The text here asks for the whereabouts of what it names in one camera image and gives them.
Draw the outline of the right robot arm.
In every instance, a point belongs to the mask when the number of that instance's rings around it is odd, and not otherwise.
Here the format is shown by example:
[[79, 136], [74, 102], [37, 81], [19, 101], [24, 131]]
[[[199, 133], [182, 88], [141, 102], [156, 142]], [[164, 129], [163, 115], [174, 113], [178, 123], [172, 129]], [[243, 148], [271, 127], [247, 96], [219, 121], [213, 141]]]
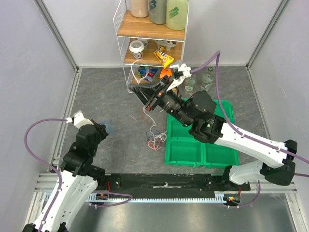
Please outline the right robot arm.
[[196, 140], [229, 147], [256, 158], [240, 166], [225, 167], [222, 187], [233, 190], [237, 185], [266, 180], [279, 186], [290, 185], [295, 175], [295, 163], [289, 151], [297, 150], [292, 140], [275, 142], [237, 128], [227, 119], [215, 114], [217, 104], [206, 91], [198, 91], [187, 100], [169, 89], [171, 81], [164, 77], [151, 83], [128, 86], [147, 111], [161, 107], [184, 127]]

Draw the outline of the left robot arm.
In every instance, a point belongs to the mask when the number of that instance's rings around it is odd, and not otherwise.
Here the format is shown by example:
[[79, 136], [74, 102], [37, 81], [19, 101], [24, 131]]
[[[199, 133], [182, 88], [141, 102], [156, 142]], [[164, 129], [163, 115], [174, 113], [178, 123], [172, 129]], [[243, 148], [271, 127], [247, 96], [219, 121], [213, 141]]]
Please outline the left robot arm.
[[67, 232], [78, 211], [94, 190], [106, 185], [105, 170], [94, 166], [98, 145], [108, 133], [104, 124], [85, 120], [64, 156], [58, 180], [40, 216], [24, 226], [25, 232]]

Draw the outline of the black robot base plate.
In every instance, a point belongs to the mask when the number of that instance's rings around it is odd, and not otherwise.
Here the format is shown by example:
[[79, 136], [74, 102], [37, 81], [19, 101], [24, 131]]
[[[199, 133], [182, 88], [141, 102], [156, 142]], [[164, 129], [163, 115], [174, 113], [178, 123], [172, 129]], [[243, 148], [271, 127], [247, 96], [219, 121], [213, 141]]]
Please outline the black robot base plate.
[[249, 191], [249, 182], [242, 185], [212, 174], [106, 174], [98, 181], [98, 190], [124, 191], [136, 188], [155, 189], [180, 187], [206, 191]]

